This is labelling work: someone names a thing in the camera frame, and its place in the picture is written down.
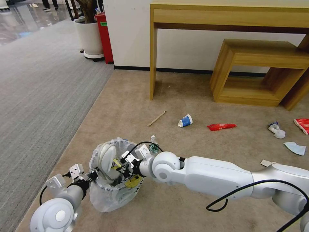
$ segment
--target potted plant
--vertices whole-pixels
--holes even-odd
[[[85,16],[74,20],[81,46],[84,49],[84,56],[91,59],[104,57],[98,24],[94,17],[94,1],[76,1]]]

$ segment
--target wooden stool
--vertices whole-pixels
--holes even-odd
[[[273,67],[264,79],[229,77],[233,65]],[[216,102],[276,107],[309,67],[289,42],[225,39],[210,80]]]

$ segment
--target wooden side table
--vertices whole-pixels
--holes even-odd
[[[298,47],[308,51],[309,1],[154,0],[150,4],[150,100],[155,91],[159,28],[307,34]],[[309,72],[299,81],[284,99],[286,109],[309,91]]]
[[[263,80],[228,77],[233,65],[272,67]],[[225,39],[211,90],[216,102],[276,107],[309,67],[309,53],[289,42]]]

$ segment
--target wooden stick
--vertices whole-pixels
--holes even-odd
[[[165,114],[166,111],[163,111],[162,114],[160,114],[158,117],[156,117],[151,123],[149,123],[147,126],[151,126],[155,121],[157,121],[163,114]]]

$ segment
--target red wrapper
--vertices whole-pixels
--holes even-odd
[[[309,119],[294,119],[294,123],[303,130],[304,134],[309,133]]]
[[[232,123],[219,123],[219,124],[211,124],[207,126],[211,131],[219,131],[221,129],[228,129],[236,127],[235,124]]]

